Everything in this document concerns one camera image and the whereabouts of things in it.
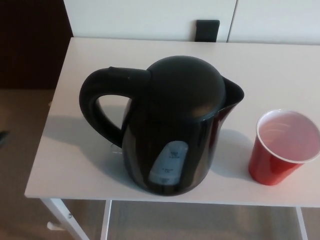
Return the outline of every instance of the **white table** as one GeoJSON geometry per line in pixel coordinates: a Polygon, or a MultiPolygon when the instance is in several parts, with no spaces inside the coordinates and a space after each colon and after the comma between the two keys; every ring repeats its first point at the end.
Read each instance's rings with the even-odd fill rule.
{"type": "MultiPolygon", "coordinates": [[[[40,198],[76,239],[88,239],[61,199],[106,200],[101,239],[108,234],[112,200],[320,207],[320,159],[277,186],[254,182],[247,170],[258,118],[272,109],[291,109],[320,125],[320,46],[203,43],[72,38],[25,190],[40,198]],[[201,58],[240,85],[244,100],[226,119],[212,168],[192,191],[164,197],[137,187],[122,155],[84,119],[79,91],[101,68],[146,69],[168,56],[201,58]]],[[[101,105],[120,126],[127,99],[102,97],[101,105]]]]}

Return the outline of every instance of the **black electrical outlet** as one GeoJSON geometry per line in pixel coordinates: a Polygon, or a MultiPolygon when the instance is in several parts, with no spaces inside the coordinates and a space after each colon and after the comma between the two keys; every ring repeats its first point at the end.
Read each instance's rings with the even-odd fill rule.
{"type": "Polygon", "coordinates": [[[215,43],[217,41],[219,26],[219,20],[197,20],[194,41],[215,43]]]}

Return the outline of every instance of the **red plastic cup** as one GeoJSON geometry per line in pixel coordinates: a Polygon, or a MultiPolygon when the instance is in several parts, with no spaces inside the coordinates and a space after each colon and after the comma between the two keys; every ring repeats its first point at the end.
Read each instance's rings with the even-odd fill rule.
{"type": "Polygon", "coordinates": [[[257,122],[249,172],[258,183],[276,185],[319,155],[320,132],[309,118],[273,110],[257,122]]]}

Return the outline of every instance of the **cabinet door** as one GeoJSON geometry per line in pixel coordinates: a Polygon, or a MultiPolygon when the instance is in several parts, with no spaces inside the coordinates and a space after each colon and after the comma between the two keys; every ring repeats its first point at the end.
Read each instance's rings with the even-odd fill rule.
{"type": "Polygon", "coordinates": [[[238,0],[230,42],[320,44],[319,0],[238,0]]]}
{"type": "Polygon", "coordinates": [[[236,0],[64,0],[75,37],[193,41],[195,20],[220,20],[226,42],[236,0]]]}
{"type": "Polygon", "coordinates": [[[0,88],[54,89],[71,37],[63,0],[1,0],[0,88]]]}

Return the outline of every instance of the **black kettle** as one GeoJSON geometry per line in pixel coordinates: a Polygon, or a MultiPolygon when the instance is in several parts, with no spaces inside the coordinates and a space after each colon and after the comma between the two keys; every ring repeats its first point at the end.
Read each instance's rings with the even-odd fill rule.
{"type": "Polygon", "coordinates": [[[190,191],[207,175],[221,125],[243,90],[208,62],[170,56],[147,70],[109,67],[84,81],[81,111],[103,137],[122,148],[126,170],[141,188],[160,195],[190,191]],[[121,129],[99,97],[130,98],[121,129]]]}

